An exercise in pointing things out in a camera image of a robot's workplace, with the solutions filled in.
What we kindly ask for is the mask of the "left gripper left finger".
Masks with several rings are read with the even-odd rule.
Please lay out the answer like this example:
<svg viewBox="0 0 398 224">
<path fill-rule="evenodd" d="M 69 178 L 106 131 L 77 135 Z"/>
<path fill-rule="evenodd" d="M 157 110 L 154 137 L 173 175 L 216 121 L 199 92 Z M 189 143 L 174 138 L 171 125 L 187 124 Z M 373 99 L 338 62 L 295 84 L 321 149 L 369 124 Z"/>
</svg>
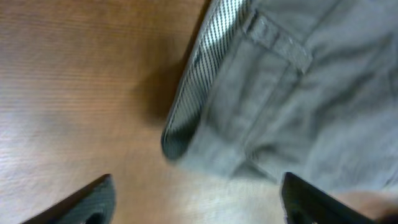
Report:
<svg viewBox="0 0 398 224">
<path fill-rule="evenodd" d="M 113 176 L 105 174 L 23 224 L 110 224 L 115 208 Z"/>
</svg>

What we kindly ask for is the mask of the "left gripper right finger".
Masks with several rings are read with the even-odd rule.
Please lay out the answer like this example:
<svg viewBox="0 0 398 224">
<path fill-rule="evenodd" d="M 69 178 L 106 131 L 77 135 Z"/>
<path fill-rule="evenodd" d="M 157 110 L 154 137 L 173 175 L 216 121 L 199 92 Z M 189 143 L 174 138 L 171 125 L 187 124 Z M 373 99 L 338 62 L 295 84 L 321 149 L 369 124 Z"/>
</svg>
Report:
<svg viewBox="0 0 398 224">
<path fill-rule="evenodd" d="M 281 198 L 288 224 L 375 224 L 291 172 L 284 174 Z"/>
</svg>

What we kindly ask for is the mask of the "grey shorts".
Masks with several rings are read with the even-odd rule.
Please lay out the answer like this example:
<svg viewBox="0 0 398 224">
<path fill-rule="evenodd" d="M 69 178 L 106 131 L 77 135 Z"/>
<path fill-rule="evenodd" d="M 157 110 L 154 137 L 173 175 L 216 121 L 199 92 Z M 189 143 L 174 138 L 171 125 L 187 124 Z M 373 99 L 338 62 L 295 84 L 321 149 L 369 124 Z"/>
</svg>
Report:
<svg viewBox="0 0 398 224">
<path fill-rule="evenodd" d="M 397 2 L 213 1 L 161 140 L 181 167 L 397 188 Z"/>
</svg>

